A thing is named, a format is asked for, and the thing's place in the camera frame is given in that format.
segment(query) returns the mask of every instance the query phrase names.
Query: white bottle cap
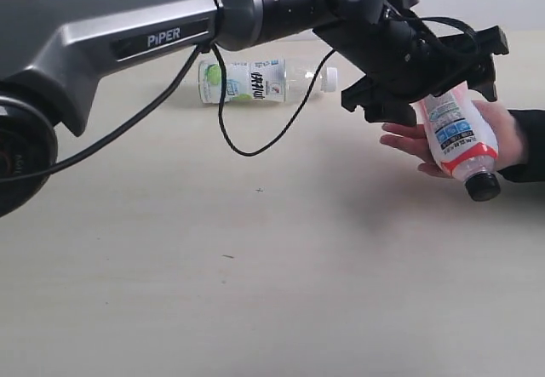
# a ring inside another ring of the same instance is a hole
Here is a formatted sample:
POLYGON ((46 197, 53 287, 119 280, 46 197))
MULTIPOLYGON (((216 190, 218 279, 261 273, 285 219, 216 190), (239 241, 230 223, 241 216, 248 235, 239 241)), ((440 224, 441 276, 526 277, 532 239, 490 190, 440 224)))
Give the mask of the white bottle cap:
POLYGON ((325 93, 336 92, 339 87, 339 71, 337 68, 328 67, 323 73, 322 91, 325 93))

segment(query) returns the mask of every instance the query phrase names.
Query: black sleeve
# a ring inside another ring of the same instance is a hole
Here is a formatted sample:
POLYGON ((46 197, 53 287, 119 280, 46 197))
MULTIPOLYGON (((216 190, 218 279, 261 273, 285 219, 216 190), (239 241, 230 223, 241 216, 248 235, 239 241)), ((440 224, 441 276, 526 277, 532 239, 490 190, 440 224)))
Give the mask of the black sleeve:
POLYGON ((545 111, 510 111, 526 135, 528 164, 498 173, 514 183, 545 181, 545 111))

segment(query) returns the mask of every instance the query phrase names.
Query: beige table surface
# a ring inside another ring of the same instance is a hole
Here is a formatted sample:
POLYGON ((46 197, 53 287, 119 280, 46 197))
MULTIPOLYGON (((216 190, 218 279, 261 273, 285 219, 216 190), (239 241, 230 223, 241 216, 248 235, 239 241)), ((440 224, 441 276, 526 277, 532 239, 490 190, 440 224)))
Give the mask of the beige table surface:
MULTIPOLYGON (((543 106, 545 33, 509 36, 500 95, 543 106)), ((318 64, 325 52, 275 43, 228 57, 318 64)), ((60 131, 62 156, 141 109, 187 55, 106 79, 87 134, 60 131)), ((330 63, 343 88, 361 77, 330 63)), ((543 375, 545 186, 505 183, 472 203, 378 146, 380 127, 339 98, 244 159, 185 87, 55 176, 0 223, 0 375, 543 375)), ((293 110, 230 108, 227 124, 254 150, 293 110)))

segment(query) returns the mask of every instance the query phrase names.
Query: lying plastic bottle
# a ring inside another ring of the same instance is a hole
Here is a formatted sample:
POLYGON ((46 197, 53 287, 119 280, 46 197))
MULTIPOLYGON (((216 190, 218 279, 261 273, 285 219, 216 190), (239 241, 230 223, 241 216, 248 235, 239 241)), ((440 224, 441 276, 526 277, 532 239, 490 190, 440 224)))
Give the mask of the lying plastic bottle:
MULTIPOLYGON (((227 67, 227 102, 299 104, 307 94, 317 65, 304 60, 263 60, 234 62, 227 67)), ((337 90, 338 71, 326 67, 320 72, 310 99, 337 90)), ((221 98, 221 69, 217 62, 204 60, 198 67, 198 89, 204 104, 217 105, 221 98)))
POLYGON ((498 144, 491 126, 469 96, 466 83, 440 96, 418 102, 435 162, 449 176, 465 183, 476 202, 501 193, 495 175, 498 144))

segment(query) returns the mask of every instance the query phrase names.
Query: hand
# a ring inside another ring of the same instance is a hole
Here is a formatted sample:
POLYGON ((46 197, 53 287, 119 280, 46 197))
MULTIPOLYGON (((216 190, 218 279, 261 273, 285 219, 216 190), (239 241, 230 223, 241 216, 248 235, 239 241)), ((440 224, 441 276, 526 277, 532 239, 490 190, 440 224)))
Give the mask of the hand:
MULTIPOLYGON (((498 104, 491 104, 482 100, 476 100, 473 103, 496 134, 499 147, 496 169, 503 170, 507 167, 527 164, 526 139, 511 113, 498 104)), ((405 126, 387 123, 382 128, 388 132, 388 134, 381 137, 383 145, 420 158, 422 163, 418 166, 418 170, 425 174, 432 177, 450 178, 433 160, 423 125, 406 128, 405 126)))

